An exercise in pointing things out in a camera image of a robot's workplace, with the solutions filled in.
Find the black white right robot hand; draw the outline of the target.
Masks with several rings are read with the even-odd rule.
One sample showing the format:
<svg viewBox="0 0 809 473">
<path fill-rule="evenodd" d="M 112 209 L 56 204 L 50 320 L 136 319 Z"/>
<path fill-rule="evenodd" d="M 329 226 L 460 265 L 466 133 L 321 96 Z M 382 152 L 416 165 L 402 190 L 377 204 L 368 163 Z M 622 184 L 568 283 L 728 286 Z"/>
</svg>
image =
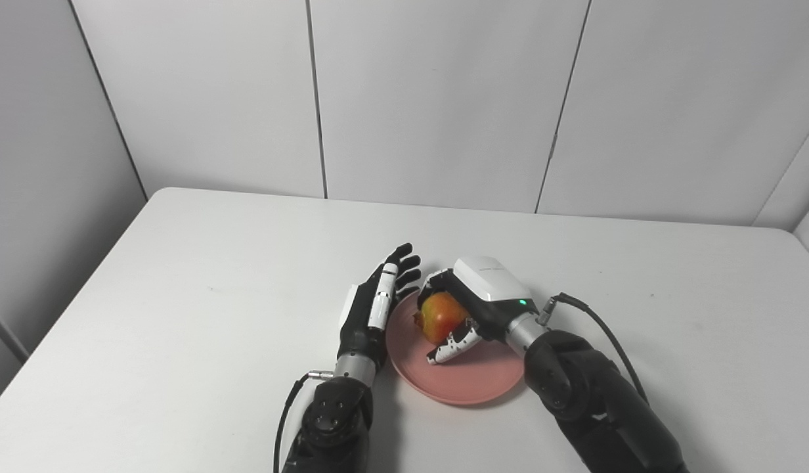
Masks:
<svg viewBox="0 0 809 473">
<path fill-rule="evenodd" d="M 452 297 L 468 316 L 428 352 L 426 359 L 431 365 L 447 363 L 482 341 L 501 342 L 524 357 L 544 333 L 536 321 L 538 312 L 531 291 L 495 258 L 458 258 L 449 269 L 429 275 L 417 299 L 422 313 L 436 294 Z"/>
</svg>

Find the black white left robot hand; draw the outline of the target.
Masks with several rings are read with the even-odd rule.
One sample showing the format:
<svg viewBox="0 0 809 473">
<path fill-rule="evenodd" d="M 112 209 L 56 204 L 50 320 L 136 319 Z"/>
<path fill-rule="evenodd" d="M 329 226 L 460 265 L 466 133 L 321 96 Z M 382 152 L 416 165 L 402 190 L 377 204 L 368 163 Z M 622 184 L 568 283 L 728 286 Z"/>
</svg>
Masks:
<svg viewBox="0 0 809 473">
<path fill-rule="evenodd" d="M 362 284 L 357 285 L 344 324 L 339 331 L 338 357 L 360 355 L 374 363 L 380 371 L 387 361 L 385 328 L 372 325 L 372 306 L 376 296 L 382 294 L 387 300 L 381 314 L 386 318 L 402 299 L 416 293 L 416 282 L 422 278 L 422 259 L 414 254 L 409 242 L 395 251 L 371 273 Z"/>
</svg>

